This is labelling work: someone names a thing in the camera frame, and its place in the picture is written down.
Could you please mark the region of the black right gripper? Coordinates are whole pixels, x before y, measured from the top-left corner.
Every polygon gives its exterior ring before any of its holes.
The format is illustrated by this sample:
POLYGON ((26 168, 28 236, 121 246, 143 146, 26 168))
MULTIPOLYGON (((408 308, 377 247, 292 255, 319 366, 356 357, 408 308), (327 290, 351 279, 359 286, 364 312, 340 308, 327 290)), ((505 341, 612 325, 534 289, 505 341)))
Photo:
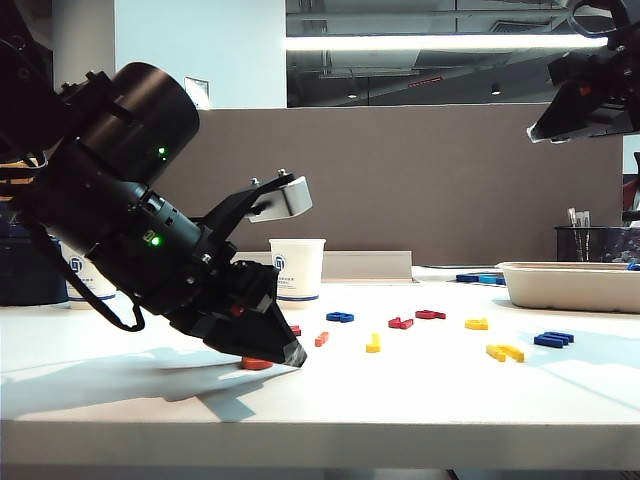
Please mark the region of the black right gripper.
POLYGON ((557 92, 527 129, 533 143, 564 143, 631 131, 625 110, 639 109, 638 49, 569 52, 551 62, 548 71, 557 92))

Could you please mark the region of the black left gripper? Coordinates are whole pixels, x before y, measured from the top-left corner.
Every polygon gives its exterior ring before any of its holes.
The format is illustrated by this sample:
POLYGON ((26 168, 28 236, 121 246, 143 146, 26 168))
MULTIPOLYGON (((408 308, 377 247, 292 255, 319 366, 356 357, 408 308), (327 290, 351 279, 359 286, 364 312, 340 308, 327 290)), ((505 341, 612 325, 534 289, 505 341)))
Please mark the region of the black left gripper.
POLYGON ((299 368, 306 351, 277 303, 276 280, 272 267, 235 262, 170 313, 170 325, 219 352, 299 368))

